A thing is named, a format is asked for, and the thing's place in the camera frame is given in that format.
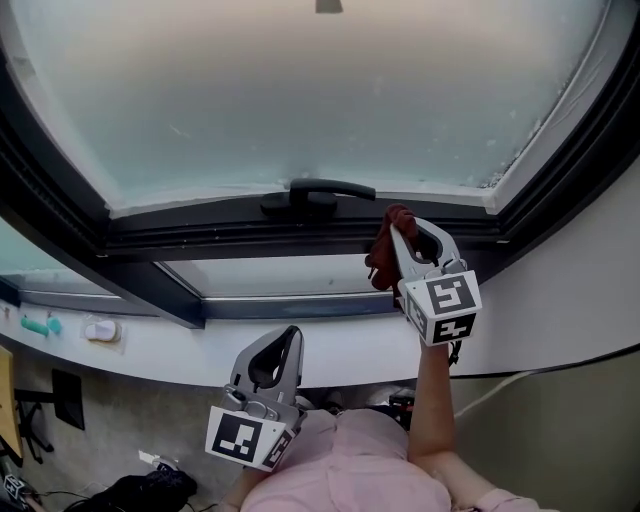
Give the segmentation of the small low glass pane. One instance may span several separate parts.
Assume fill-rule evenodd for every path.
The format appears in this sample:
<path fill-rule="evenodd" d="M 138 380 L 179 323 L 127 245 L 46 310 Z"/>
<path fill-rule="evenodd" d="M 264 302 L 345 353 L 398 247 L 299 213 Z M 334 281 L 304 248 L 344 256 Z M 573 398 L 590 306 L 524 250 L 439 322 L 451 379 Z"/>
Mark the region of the small low glass pane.
<path fill-rule="evenodd" d="M 206 298 L 374 293 L 363 254 L 171 261 Z"/>

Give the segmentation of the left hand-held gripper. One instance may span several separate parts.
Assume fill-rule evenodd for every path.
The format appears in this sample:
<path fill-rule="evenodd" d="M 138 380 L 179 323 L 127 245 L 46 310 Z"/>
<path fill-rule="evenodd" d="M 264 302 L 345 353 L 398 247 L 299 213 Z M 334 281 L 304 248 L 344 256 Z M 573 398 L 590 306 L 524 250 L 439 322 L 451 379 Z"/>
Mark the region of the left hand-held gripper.
<path fill-rule="evenodd" d="M 303 358 L 304 336 L 294 325 L 272 330 L 244 348 L 231 372 L 232 385 L 223 388 L 221 403 L 210 409 L 205 452 L 274 471 L 307 417 L 293 403 Z M 277 394 L 271 399 L 257 393 Z"/>

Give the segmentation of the white window sill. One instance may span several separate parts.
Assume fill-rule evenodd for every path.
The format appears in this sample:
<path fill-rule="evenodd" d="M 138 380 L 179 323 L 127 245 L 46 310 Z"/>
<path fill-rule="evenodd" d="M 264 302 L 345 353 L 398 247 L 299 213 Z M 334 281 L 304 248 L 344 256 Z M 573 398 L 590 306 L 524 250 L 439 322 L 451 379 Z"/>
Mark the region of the white window sill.
<path fill-rule="evenodd" d="M 559 272 L 517 264 L 481 288 L 483 308 L 461 348 L 456 377 L 544 370 L 591 362 L 640 346 L 640 270 L 580 265 Z M 129 319 L 123 354 L 80 338 L 81 317 L 61 315 L 60 336 L 20 324 L 0 303 L 0 334 L 91 368 L 147 380 L 220 387 L 239 352 L 270 330 L 264 322 L 212 322 L 191 331 L 160 319 Z M 420 353 L 401 317 L 304 321 L 306 388 L 414 378 Z"/>

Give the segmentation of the person's pink shirt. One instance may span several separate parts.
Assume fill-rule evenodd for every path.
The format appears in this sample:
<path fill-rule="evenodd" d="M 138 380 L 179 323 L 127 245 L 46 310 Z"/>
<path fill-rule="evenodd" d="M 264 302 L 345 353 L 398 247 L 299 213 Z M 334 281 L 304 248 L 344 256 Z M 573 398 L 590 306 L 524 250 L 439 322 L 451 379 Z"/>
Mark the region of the person's pink shirt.
<path fill-rule="evenodd" d="M 313 411 L 239 512 L 549 512 L 495 487 L 452 451 L 409 456 L 408 441 L 373 410 Z"/>

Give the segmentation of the black bag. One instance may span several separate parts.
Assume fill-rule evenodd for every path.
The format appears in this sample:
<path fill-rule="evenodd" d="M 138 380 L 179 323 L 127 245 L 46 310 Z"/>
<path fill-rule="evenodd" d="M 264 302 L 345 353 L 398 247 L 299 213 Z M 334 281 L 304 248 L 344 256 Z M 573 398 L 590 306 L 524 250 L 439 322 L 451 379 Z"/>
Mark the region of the black bag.
<path fill-rule="evenodd" d="M 183 471 L 155 470 L 122 477 L 63 512 L 180 512 L 197 490 L 196 481 Z"/>

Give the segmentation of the bagged white slipper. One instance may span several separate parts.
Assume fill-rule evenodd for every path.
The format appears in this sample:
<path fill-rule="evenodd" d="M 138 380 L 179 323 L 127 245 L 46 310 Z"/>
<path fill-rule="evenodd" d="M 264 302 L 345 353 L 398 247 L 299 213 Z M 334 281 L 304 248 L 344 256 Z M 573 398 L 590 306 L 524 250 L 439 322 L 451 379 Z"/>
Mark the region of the bagged white slipper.
<path fill-rule="evenodd" d="M 119 354 L 125 351 L 125 334 L 120 322 L 95 315 L 86 316 L 81 322 L 80 338 L 90 344 Z"/>

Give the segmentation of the person's right forearm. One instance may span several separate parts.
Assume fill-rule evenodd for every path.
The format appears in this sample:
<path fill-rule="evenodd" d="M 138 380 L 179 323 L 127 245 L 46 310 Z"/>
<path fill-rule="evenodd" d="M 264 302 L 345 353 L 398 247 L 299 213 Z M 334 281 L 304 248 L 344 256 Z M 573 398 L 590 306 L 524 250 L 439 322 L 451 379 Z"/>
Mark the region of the person's right forearm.
<path fill-rule="evenodd" d="M 447 488 L 454 505 L 471 508 L 494 486 L 456 453 L 448 360 L 444 345 L 422 348 L 407 457 Z"/>

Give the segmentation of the person's left forearm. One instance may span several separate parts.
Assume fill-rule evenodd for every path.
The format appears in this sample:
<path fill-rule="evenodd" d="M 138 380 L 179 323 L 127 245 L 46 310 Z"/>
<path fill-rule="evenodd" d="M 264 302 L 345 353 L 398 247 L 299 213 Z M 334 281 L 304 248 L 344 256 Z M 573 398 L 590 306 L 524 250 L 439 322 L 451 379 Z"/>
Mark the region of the person's left forearm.
<path fill-rule="evenodd" d="M 267 473 L 258 469 L 243 469 L 217 506 L 216 512 L 240 512 L 249 493 L 267 477 Z"/>

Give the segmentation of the dark red cloth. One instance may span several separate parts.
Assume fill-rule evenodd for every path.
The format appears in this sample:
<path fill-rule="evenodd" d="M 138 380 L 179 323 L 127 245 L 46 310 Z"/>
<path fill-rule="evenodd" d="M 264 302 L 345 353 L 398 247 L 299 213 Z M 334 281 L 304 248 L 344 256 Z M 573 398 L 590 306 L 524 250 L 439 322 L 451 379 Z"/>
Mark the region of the dark red cloth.
<path fill-rule="evenodd" d="M 369 254 L 365 257 L 365 265 L 370 269 L 368 279 L 379 291 L 389 288 L 393 292 L 393 305 L 400 308 L 398 299 L 401 294 L 398 283 L 401 279 L 396 253 L 391 236 L 391 227 L 396 227 L 407 238 L 412 248 L 417 247 L 418 227 L 414 214 L 402 204 L 392 204 L 385 212 L 382 226 L 375 238 Z"/>

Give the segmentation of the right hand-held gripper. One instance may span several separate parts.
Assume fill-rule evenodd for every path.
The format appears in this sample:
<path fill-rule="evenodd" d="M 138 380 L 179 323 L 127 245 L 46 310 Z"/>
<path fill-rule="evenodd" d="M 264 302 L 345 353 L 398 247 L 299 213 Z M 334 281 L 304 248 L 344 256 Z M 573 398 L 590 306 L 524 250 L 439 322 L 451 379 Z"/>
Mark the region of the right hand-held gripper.
<path fill-rule="evenodd" d="M 461 342 L 473 336 L 482 309 L 476 274 L 459 259 L 448 232 L 422 218 L 415 221 L 414 236 L 390 227 L 402 278 L 400 308 L 425 346 Z"/>

